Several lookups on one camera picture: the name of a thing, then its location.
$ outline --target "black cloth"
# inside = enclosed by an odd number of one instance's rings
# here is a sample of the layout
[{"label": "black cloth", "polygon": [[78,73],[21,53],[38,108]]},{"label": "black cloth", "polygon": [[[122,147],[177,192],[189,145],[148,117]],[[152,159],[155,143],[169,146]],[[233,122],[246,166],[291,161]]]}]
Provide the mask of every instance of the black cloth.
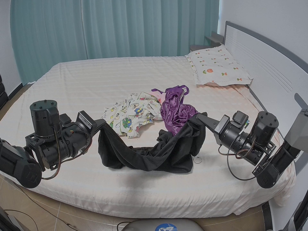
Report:
[{"label": "black cloth", "polygon": [[154,147],[133,148],[106,123],[98,138],[98,153],[102,163],[110,168],[127,166],[144,171],[167,171],[171,173],[190,172],[192,156],[196,156],[205,139],[205,125],[193,116],[173,136],[171,132],[160,130],[158,143]]}]

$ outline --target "purple satin garment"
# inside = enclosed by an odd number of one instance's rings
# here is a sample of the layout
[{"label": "purple satin garment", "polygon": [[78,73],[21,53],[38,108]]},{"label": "purple satin garment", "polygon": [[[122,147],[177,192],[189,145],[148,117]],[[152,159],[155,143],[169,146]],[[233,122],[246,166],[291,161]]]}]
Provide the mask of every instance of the purple satin garment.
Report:
[{"label": "purple satin garment", "polygon": [[173,135],[177,134],[182,126],[199,112],[190,104],[183,104],[184,96],[189,93],[187,86],[176,86],[165,90],[165,101],[161,105],[160,113],[166,129]]}]

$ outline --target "curtain fold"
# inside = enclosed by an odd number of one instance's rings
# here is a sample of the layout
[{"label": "curtain fold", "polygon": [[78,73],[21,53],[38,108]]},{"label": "curtain fold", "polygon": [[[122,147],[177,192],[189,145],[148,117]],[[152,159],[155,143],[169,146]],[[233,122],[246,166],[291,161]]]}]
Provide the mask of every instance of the curtain fold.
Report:
[{"label": "curtain fold", "polygon": [[87,59],[81,0],[11,0],[10,25],[23,84],[57,63]]},{"label": "curtain fold", "polygon": [[183,56],[217,32],[219,0],[11,0],[23,84],[53,65],[125,56]]}]

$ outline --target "barcode label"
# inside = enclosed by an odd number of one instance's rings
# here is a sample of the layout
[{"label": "barcode label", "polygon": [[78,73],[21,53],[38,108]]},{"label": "barcode label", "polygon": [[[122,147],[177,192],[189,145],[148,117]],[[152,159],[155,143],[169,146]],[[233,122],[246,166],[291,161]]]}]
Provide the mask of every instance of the barcode label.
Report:
[{"label": "barcode label", "polygon": [[79,114],[79,119],[82,120],[89,129],[91,129],[91,123],[82,114]]}]

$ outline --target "round blue logo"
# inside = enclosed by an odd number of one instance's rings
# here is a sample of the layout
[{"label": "round blue logo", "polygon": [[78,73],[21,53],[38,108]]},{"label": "round blue logo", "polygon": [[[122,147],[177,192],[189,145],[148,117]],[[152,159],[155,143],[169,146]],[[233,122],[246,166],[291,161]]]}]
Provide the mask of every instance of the round blue logo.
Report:
[{"label": "round blue logo", "polygon": [[178,231],[176,226],[170,223],[163,223],[157,226],[155,231]]}]

